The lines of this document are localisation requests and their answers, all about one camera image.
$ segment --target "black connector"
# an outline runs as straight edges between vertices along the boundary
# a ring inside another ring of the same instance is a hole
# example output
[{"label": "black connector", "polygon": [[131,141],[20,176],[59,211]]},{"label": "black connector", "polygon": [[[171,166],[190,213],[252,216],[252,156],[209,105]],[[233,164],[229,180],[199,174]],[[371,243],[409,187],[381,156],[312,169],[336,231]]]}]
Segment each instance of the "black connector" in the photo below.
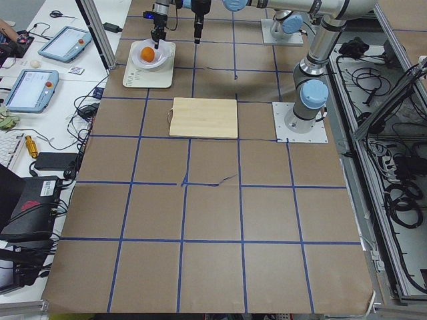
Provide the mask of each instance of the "black connector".
[{"label": "black connector", "polygon": [[119,27],[118,25],[114,25],[112,23],[105,22],[103,24],[103,26],[104,26],[104,30],[111,31],[111,32],[114,32],[114,33],[122,32],[123,31],[123,29],[121,27]]}]

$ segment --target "orange fruit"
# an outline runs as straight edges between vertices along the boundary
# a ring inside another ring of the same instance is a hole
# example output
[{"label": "orange fruit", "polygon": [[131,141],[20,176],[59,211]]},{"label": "orange fruit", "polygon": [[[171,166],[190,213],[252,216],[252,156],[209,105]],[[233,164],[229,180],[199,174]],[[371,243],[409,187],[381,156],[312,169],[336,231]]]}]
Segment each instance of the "orange fruit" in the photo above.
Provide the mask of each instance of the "orange fruit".
[{"label": "orange fruit", "polygon": [[141,59],[147,62],[152,62],[154,60],[155,53],[153,48],[151,47],[145,47],[141,50]]}]

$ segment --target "red logo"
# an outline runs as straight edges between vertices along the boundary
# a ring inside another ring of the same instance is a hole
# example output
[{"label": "red logo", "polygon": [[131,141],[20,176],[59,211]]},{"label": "red logo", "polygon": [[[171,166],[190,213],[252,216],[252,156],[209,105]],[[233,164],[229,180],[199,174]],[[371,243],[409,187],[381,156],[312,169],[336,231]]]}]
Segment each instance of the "red logo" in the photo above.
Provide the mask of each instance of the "red logo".
[{"label": "red logo", "polygon": [[22,205],[22,207],[21,207],[21,211],[28,210],[28,209],[30,209],[30,208],[32,208],[32,207],[35,207],[36,205],[39,205],[39,204],[40,204],[40,202],[35,201],[35,200],[27,201],[27,202],[25,202],[25,203]]}]

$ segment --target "keyboard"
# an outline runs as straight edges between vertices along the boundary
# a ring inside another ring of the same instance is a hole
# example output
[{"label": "keyboard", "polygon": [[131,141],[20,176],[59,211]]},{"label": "keyboard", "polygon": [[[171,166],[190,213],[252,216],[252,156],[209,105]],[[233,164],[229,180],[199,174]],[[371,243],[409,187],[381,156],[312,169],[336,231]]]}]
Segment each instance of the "keyboard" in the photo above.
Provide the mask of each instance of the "keyboard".
[{"label": "keyboard", "polygon": [[0,133],[0,163],[12,169],[24,144],[23,133]]}]

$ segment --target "white plate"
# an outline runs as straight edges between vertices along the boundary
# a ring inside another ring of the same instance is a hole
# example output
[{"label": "white plate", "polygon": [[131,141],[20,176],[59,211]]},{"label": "white plate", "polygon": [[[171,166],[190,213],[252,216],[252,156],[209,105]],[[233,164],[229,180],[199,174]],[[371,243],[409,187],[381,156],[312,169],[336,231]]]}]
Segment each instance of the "white plate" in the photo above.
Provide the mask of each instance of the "white plate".
[{"label": "white plate", "polygon": [[[151,47],[154,50],[154,60],[152,62],[147,62],[141,58],[141,51],[145,47]],[[140,68],[143,69],[153,69],[163,65],[167,58],[170,56],[171,50],[169,43],[160,40],[159,49],[154,49],[154,42],[152,39],[146,39],[138,44],[135,49],[132,51],[131,58],[132,62]]]}]

